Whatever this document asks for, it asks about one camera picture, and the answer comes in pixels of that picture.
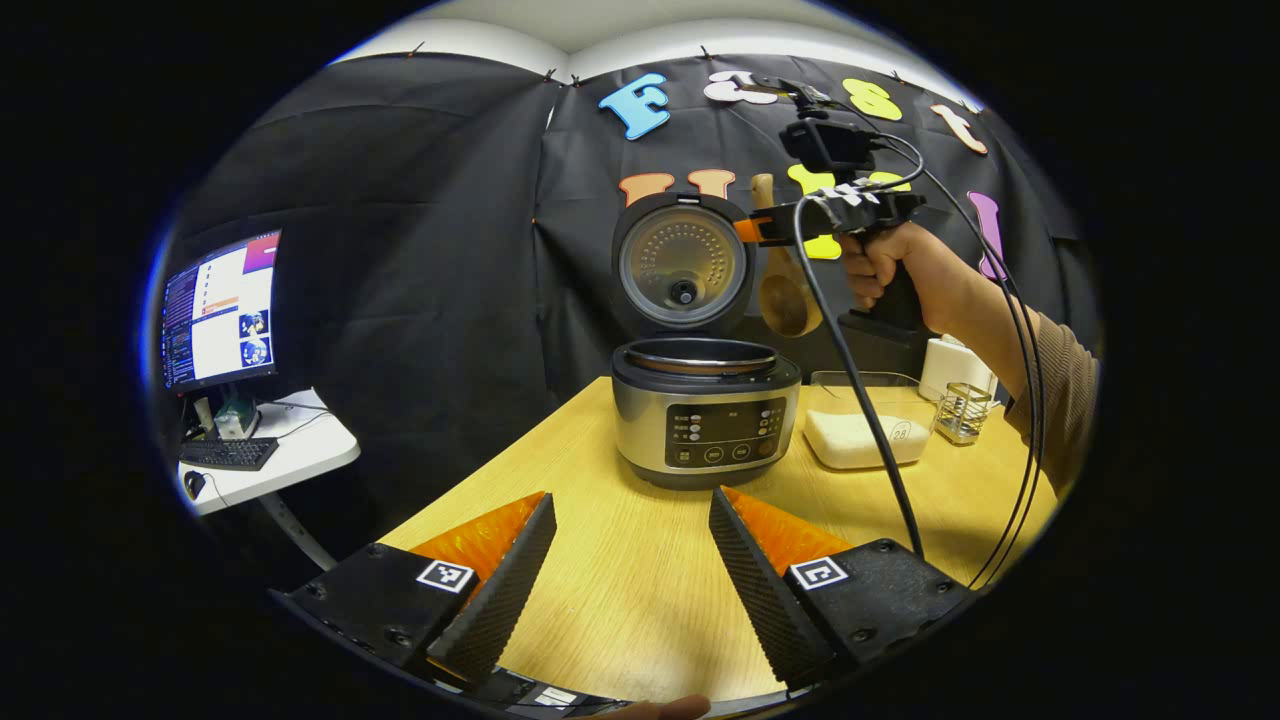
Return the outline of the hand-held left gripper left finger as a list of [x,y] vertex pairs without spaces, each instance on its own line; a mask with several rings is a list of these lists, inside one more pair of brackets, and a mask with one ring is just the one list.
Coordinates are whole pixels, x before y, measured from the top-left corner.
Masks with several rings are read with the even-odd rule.
[[411,550],[367,544],[285,606],[390,667],[470,689],[506,651],[556,532],[554,497],[539,491]]

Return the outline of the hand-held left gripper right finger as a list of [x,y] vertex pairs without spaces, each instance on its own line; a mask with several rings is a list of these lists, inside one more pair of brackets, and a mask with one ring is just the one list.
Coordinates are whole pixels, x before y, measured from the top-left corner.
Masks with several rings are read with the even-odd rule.
[[713,492],[709,528],[774,678],[791,691],[879,661],[977,597],[893,539],[852,546],[730,487]]

